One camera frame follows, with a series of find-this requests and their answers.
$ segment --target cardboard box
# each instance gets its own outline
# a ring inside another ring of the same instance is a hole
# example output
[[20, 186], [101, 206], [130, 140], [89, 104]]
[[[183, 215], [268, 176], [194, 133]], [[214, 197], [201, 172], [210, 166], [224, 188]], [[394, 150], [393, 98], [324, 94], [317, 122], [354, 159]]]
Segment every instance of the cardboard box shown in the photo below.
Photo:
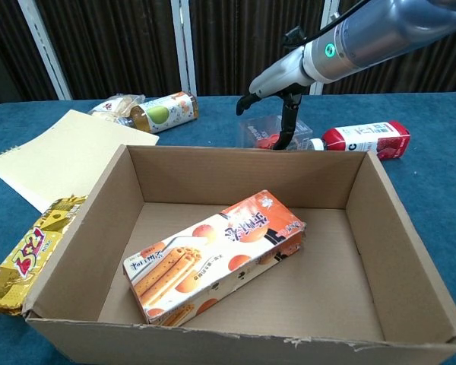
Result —
[[[303, 248], [182, 327], [144, 324], [123, 260], [262, 189], [309, 223]], [[24, 315], [80, 363], [430, 365], [456, 353], [456, 306], [371, 152], [121, 147]]]
[[262, 190], [126, 258], [123, 268], [147, 323], [178, 326], [296, 252], [305, 227]]

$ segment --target open cardboard box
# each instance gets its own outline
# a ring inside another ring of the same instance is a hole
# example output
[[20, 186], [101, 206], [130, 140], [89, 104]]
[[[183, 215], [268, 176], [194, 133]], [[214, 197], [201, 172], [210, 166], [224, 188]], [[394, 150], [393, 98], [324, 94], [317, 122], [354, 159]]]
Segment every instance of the open cardboard box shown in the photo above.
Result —
[[[123, 259], [268, 189], [303, 248], [179, 328], [146, 325]], [[80, 363], [435, 364], [456, 306], [373, 153], [121, 146], [24, 304]]]

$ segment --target pear illustration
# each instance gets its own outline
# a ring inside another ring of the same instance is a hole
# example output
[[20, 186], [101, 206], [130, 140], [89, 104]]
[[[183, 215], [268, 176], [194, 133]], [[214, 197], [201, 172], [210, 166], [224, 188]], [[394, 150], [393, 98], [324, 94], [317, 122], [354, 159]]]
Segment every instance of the pear illustration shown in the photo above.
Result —
[[169, 118], [169, 110], [161, 105], [153, 106], [147, 110], [147, 115], [155, 124], [162, 124]]

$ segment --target plastic container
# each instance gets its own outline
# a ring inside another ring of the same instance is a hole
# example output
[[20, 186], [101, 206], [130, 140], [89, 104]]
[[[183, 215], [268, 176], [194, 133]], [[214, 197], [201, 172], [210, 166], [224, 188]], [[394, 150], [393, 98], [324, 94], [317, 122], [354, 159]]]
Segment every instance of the plastic container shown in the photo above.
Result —
[[134, 106], [128, 117], [116, 121], [155, 134], [197, 118], [196, 98], [190, 93], [179, 92]]
[[410, 141], [410, 133], [397, 121], [331, 128], [322, 138], [313, 138], [316, 151], [374, 151], [380, 160], [399, 158]]
[[[264, 116], [247, 119], [239, 124], [236, 146], [238, 148], [272, 149], [279, 138], [281, 116]], [[307, 150], [310, 147], [312, 129], [302, 120], [297, 119], [296, 131], [287, 150]]]

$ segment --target paper sheet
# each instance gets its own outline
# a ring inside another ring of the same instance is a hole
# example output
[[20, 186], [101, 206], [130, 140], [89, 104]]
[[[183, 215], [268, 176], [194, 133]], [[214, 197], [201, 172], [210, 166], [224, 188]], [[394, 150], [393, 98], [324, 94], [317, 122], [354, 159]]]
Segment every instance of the paper sheet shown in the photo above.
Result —
[[158, 139], [70, 110], [32, 141], [0, 154], [0, 178], [44, 212], [56, 199], [88, 195], [119, 145]]

